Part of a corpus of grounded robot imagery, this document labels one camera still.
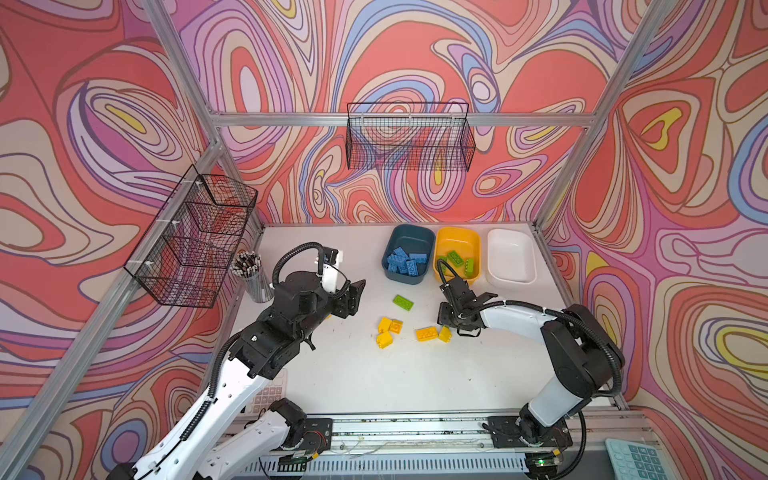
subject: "yellow bin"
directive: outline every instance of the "yellow bin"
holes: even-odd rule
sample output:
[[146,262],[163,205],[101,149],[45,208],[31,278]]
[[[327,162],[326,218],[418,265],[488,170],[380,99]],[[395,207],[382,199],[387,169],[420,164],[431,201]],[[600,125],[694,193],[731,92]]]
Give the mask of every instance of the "yellow bin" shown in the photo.
[[[475,261],[475,275],[472,278],[468,278],[467,283],[472,285],[475,280],[480,277],[481,265],[480,259],[482,254],[482,241],[480,235],[474,230],[469,228],[458,227],[443,227],[437,233],[437,240],[435,241],[435,256],[432,260],[432,269],[435,271],[435,278],[440,282],[440,273],[437,271],[437,259],[439,257],[445,257],[451,250],[456,250],[456,253],[466,261],[471,258]],[[456,268],[456,265],[448,263],[456,270],[459,276],[464,277],[464,266]],[[450,270],[445,269],[445,279],[450,280],[453,278]]]

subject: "cup of pens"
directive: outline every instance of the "cup of pens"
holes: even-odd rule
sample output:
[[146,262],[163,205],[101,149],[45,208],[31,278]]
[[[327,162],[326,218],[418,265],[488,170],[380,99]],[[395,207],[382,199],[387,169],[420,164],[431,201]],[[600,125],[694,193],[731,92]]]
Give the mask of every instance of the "cup of pens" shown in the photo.
[[232,273],[239,276],[245,282],[245,290],[256,303],[265,303],[272,300],[275,292],[270,287],[261,268],[261,257],[254,252],[240,252],[232,263]]

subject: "white table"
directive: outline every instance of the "white table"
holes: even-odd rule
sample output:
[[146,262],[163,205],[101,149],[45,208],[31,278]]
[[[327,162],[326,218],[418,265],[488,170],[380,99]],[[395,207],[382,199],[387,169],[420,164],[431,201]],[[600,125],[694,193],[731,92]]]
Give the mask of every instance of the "white table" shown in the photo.
[[[440,225],[425,225],[439,230]],[[531,235],[525,223],[458,225],[477,231],[485,244],[492,228],[519,230]],[[314,352],[304,344],[286,366],[286,396],[311,414],[367,412],[467,412],[519,409],[536,396],[552,377],[543,345],[508,332],[484,329],[477,339],[454,334],[450,343],[420,343],[414,330],[436,325],[444,297],[431,270],[419,285],[387,279],[381,259],[393,226],[268,227],[259,248],[271,278],[274,264],[288,250],[316,241],[343,251],[340,269],[349,280],[366,279],[360,308],[346,319],[330,317],[313,335]],[[525,300],[560,309],[565,305],[536,250],[536,280],[515,290],[485,281],[475,282],[476,294],[498,293],[507,300]],[[281,279],[296,270],[315,269],[315,250],[307,250],[283,267]],[[483,253],[485,270],[485,251]],[[414,302],[410,312],[394,303],[395,295]],[[270,303],[255,303],[246,294],[233,331],[253,322]],[[382,350],[376,345],[383,316],[404,322],[395,342]],[[595,399],[592,406],[609,406]]]

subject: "pen holder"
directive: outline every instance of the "pen holder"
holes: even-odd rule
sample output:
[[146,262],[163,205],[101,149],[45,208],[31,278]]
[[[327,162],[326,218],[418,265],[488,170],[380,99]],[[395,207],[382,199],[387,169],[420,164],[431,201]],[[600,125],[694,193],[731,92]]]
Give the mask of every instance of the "pen holder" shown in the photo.
[[275,291],[270,286],[270,281],[266,279],[263,270],[254,273],[251,276],[244,276],[245,290],[256,303],[265,303],[275,297]]

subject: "calculator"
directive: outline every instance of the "calculator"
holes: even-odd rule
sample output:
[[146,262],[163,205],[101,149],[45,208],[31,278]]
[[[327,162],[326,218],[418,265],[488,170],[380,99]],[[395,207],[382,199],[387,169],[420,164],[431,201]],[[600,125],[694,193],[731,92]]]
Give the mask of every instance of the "calculator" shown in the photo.
[[614,467],[616,480],[674,480],[675,476],[659,452],[642,443],[606,439],[605,447]]

